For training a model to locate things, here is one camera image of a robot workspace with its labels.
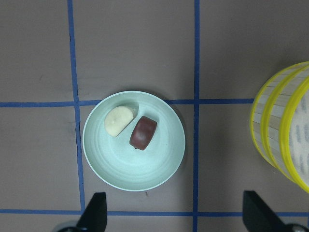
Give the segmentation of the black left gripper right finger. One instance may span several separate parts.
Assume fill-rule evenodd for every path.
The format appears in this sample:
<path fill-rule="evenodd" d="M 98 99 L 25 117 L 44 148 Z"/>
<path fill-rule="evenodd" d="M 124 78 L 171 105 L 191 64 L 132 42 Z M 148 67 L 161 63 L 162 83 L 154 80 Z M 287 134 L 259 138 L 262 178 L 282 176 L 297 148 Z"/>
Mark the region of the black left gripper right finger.
<path fill-rule="evenodd" d="M 243 192 L 242 220 L 249 232 L 288 232 L 289 227 L 255 191 Z"/>

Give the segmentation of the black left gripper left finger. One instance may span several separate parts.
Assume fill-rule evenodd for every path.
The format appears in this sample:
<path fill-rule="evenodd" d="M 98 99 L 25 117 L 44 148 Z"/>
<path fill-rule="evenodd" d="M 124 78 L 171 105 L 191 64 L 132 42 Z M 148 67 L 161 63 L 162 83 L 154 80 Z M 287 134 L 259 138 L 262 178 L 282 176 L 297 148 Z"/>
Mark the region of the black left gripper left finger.
<path fill-rule="evenodd" d="M 79 232 L 104 232 L 107 226 L 105 192 L 96 192 L 81 215 L 76 227 Z"/>

